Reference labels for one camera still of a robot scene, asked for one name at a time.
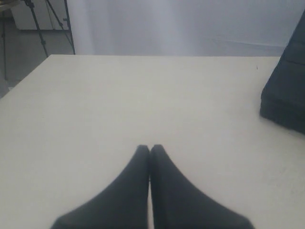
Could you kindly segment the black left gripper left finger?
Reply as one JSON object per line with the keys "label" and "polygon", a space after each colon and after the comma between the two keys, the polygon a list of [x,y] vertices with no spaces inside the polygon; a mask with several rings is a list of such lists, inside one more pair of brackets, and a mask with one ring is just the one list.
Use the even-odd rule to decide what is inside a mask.
{"label": "black left gripper left finger", "polygon": [[54,229],[146,229],[149,191],[148,146],[139,145],[118,177],[100,194],[59,217]]}

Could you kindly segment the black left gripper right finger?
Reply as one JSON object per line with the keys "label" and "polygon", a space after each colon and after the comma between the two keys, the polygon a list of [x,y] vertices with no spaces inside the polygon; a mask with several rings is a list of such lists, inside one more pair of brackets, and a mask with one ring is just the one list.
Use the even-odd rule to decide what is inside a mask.
{"label": "black left gripper right finger", "polygon": [[194,186],[162,145],[150,152],[153,223],[156,229],[252,229],[246,217]]}

